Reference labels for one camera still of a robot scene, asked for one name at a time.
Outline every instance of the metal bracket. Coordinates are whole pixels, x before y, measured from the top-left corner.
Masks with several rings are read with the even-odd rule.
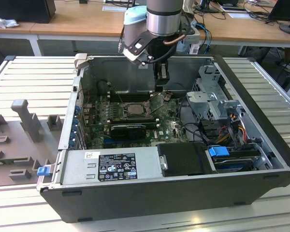
[[[140,54],[146,46],[153,40],[157,38],[156,35],[151,34],[148,30],[144,31],[142,34],[140,34],[139,37],[137,37],[130,46],[127,47],[129,52],[131,52],[133,55],[137,56]]]

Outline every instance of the robotic end effector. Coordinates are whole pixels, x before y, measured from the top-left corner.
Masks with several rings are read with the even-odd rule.
[[[123,54],[134,64],[153,64],[156,91],[169,81],[167,59],[191,30],[190,20],[182,10],[183,1],[147,0],[147,7],[132,7],[125,13]]]

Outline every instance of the power supply label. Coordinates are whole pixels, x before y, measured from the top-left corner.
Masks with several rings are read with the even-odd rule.
[[[99,156],[100,181],[137,179],[134,153]]]

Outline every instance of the desk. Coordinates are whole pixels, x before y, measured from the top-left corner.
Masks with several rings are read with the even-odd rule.
[[[18,28],[0,29],[0,38],[28,39],[36,56],[43,55],[39,40],[118,41],[123,12],[102,11],[102,2],[79,4],[78,1],[56,0],[55,4],[56,14],[49,24],[20,22]],[[290,47],[290,35],[276,24],[270,26],[255,19],[231,18],[228,14],[226,18],[219,20],[205,15],[206,27],[212,32],[211,44]],[[204,39],[205,34],[201,31],[201,40]]]

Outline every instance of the black plastic cover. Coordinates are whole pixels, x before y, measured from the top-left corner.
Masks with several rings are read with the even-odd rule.
[[[168,169],[163,176],[211,174],[205,150],[201,143],[159,144],[159,156],[166,158]]]

